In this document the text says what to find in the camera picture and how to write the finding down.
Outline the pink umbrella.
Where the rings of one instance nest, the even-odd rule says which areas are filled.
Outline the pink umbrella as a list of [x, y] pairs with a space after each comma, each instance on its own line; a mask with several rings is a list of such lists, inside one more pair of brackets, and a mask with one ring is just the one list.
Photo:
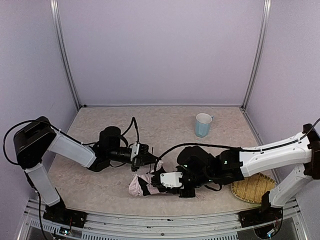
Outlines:
[[[196, 188], [199, 188], [201, 185], [207, 182], [204, 169], [211, 165], [213, 158], [214, 157], [210, 153], [206, 152], [199, 146], [185, 147], [176, 159], [176, 171], [173, 172], [182, 172], [184, 182], [188, 180], [196, 190]], [[134, 175], [128, 187], [129, 194], [134, 197], [169, 194], [160, 193], [157, 188], [151, 185], [151, 178], [160, 173], [170, 172], [165, 171], [164, 167], [161, 165], [160, 168], [151, 173]]]

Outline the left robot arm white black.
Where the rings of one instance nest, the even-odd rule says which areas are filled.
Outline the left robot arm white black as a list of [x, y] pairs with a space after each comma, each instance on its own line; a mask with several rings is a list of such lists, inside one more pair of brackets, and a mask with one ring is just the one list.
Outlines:
[[96, 173], [110, 167], [111, 161], [130, 164], [135, 172], [159, 160], [149, 152], [147, 144], [137, 140], [129, 145], [117, 126], [106, 127], [99, 133], [97, 142], [85, 144], [52, 125], [45, 116], [23, 121], [21, 125], [23, 128], [13, 136], [15, 165], [24, 170], [29, 184], [45, 202], [44, 219], [52, 222], [75, 226], [83, 224], [87, 214], [66, 207], [42, 164], [46, 152], [63, 156]]

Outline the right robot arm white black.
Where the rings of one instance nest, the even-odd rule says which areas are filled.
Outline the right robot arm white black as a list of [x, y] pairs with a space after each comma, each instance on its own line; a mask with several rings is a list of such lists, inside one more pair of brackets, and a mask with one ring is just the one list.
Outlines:
[[195, 189], [214, 183], [222, 187], [260, 172], [295, 165], [275, 188], [261, 197], [261, 206], [241, 211], [242, 227], [267, 223], [283, 217], [283, 207], [299, 190], [320, 178], [320, 136], [314, 124], [287, 139], [257, 147], [219, 145], [223, 151], [213, 156], [204, 143], [183, 143], [174, 172], [155, 169], [151, 184], [161, 190], [174, 190], [181, 198], [192, 198]]

